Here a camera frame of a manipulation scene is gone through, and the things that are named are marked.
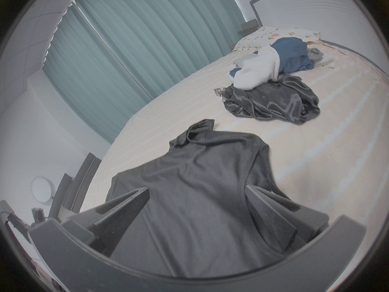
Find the striped bed sheet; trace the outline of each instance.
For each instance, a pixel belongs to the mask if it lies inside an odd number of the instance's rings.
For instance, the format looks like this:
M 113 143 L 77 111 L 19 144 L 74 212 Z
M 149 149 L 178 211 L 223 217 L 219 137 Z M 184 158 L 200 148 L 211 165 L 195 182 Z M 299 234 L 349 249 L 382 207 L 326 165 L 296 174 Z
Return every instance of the striped bed sheet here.
M 236 118 L 215 88 L 226 87 L 234 51 L 164 92 L 135 114 L 102 160 L 81 211 L 104 203 L 111 178 L 168 152 L 169 141 L 191 124 L 215 119 L 215 129 L 253 133 L 270 146 L 278 187 L 293 201 L 326 212 L 330 223 L 345 214 L 367 226 L 346 269 L 364 256 L 382 226 L 389 201 L 389 79 L 355 53 L 316 41 L 336 68 L 295 72 L 319 97 L 320 115 L 297 126 L 280 120 Z

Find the white pillow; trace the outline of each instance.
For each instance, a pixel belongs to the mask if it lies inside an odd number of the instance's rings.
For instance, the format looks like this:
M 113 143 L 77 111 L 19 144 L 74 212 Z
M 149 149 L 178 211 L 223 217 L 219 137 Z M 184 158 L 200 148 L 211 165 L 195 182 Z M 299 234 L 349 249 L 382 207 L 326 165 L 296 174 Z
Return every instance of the white pillow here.
M 252 34 L 240 39 L 235 45 L 234 51 L 260 49 L 272 45 L 284 37 L 296 37 L 304 42 L 309 42 L 319 40 L 320 33 L 301 28 L 259 27 Z

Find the curtain gap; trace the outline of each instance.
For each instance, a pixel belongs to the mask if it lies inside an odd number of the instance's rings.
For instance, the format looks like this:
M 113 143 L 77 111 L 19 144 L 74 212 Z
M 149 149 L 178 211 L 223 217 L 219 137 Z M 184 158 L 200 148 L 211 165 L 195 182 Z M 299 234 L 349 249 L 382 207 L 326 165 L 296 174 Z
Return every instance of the curtain gap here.
M 118 62 L 120 63 L 120 65 L 123 66 L 123 68 L 128 72 L 128 74 L 130 75 L 130 77 L 139 85 L 139 87 L 146 93 L 146 95 L 151 99 L 153 100 L 153 98 L 147 93 L 147 91 L 145 89 L 143 89 L 143 87 L 139 84 L 138 81 L 136 81 L 136 79 L 133 77 L 133 75 L 131 75 L 131 73 L 127 70 L 127 68 L 122 64 L 122 62 L 119 60 L 119 58 L 115 55 L 115 53 L 110 49 L 110 47 L 108 46 L 108 44 L 104 41 L 104 39 L 100 36 L 100 34 L 97 32 L 97 30 L 95 29 L 95 27 L 93 27 L 92 23 L 88 20 L 88 18 L 85 16 L 85 14 L 81 11 L 81 9 L 78 7 L 78 5 L 76 4 L 76 2 L 73 0 L 74 2 L 74 6 L 76 7 L 76 10 L 78 12 L 80 12 L 80 14 L 85 18 L 85 20 L 88 22 L 88 24 L 90 25 L 90 27 L 95 31 L 95 33 L 97 34 L 97 36 L 99 36 L 99 38 L 101 39 L 101 41 L 105 44 L 105 46 L 108 48 L 108 50 L 113 54 L 113 56 L 118 60 Z

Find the green curtain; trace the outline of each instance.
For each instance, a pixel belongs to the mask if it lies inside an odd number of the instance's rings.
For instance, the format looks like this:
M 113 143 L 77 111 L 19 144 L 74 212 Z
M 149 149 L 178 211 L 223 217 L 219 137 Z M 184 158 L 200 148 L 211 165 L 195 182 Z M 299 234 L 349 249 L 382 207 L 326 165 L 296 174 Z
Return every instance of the green curtain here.
M 150 100 L 230 53 L 243 22 L 234 0 L 75 0 L 44 71 L 112 143 Z

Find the bed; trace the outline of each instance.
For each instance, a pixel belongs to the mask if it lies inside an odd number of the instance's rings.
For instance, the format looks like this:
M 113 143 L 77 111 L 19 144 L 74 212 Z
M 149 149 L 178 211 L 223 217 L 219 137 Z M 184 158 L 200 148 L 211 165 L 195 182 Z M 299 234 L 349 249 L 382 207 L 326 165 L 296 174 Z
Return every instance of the bed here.
M 259 18 L 261 3 L 268 4 L 266 0 L 252 1 L 257 19 L 271 26 L 274 22 Z M 325 33 L 322 39 L 328 39 Z M 293 201 L 327 213 L 330 223 L 346 214 L 367 226 L 367 234 L 340 282 L 367 252 L 387 214 L 389 78 L 383 72 L 385 64 L 377 65 L 382 63 L 380 55 L 373 57 L 361 41 L 357 40 L 350 51 L 333 45 L 342 44 L 341 36 L 334 39 L 329 40 L 332 44 L 316 41 L 308 45 L 332 55 L 334 69 L 317 67 L 293 73 L 318 96 L 321 113 L 317 118 L 298 126 L 280 120 L 236 118 L 226 111 L 214 89 L 230 85 L 232 62 L 252 52 L 233 51 L 182 80 L 129 120 L 102 160 L 81 211 L 105 202 L 111 178 L 118 172 L 164 155 L 169 141 L 191 124 L 214 119 L 215 130 L 253 133 L 269 144 L 275 181 Z M 358 51 L 367 59 L 355 53 Z

